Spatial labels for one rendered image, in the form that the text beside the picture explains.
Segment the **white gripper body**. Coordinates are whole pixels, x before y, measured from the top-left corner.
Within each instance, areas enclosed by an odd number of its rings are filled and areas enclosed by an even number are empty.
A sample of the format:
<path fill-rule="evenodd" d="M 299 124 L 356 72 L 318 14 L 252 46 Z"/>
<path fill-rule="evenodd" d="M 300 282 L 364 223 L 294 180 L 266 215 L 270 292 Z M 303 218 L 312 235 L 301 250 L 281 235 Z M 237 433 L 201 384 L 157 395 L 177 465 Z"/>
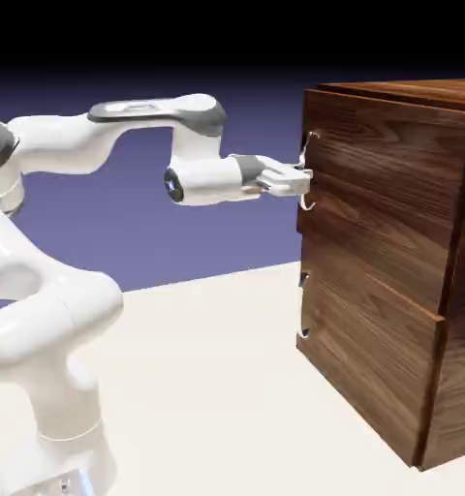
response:
<path fill-rule="evenodd" d="M 256 183 L 267 193 L 275 197 L 293 197 L 299 195 L 298 173 L 295 164 L 279 162 L 275 159 L 257 155 L 263 166 L 257 175 Z"/>

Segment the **curved silver handle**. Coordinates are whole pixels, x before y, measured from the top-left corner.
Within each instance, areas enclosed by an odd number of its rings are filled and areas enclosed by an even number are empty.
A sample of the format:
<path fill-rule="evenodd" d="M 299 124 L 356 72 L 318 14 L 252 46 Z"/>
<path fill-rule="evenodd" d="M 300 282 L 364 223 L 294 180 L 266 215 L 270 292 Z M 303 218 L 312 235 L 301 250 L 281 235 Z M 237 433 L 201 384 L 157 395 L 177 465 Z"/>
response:
<path fill-rule="evenodd" d="M 307 157 L 307 152 L 309 145 L 311 144 L 312 141 L 318 140 L 320 138 L 320 134 L 314 130 L 311 130 L 307 133 L 305 143 L 303 144 L 302 150 L 299 154 L 299 160 L 298 163 L 304 165 L 306 168 L 309 168 L 306 164 L 306 157 Z M 316 203 L 314 201 L 308 201 L 308 194 L 300 194 L 298 197 L 298 206 L 303 210 L 303 211 L 311 211 Z"/>

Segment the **large dark wood cabinet door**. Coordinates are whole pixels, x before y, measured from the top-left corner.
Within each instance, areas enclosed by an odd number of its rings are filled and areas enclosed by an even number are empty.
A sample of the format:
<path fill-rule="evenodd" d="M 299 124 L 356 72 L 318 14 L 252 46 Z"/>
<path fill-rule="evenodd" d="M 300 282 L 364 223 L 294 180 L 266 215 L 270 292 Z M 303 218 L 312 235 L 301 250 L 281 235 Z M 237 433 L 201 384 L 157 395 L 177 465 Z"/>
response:
<path fill-rule="evenodd" d="M 323 236 L 440 314 L 464 198 L 465 108 L 311 89 L 303 142 L 315 204 L 298 213 L 304 242 Z"/>

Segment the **small dark wood cabinet door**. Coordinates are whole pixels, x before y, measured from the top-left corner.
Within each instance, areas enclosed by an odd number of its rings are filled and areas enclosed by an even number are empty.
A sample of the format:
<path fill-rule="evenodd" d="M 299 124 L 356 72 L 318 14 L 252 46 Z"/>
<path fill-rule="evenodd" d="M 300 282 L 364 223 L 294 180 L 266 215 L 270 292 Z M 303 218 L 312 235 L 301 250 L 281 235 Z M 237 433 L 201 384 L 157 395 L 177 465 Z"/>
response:
<path fill-rule="evenodd" d="M 297 346 L 408 465 L 420 463 L 443 317 L 322 235 L 302 241 Z"/>

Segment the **dark wood cabinet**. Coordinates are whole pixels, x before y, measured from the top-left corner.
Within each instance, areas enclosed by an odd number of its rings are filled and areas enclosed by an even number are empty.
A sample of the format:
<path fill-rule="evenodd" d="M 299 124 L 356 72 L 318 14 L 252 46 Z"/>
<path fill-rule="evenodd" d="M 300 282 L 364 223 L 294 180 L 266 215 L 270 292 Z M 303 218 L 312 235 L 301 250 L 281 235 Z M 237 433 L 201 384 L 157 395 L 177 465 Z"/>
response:
<path fill-rule="evenodd" d="M 464 79 L 398 80 L 321 83 L 313 89 L 465 109 Z M 448 292 L 440 314 L 432 404 L 421 459 L 422 471 L 465 455 L 465 176 L 464 198 L 453 238 Z"/>

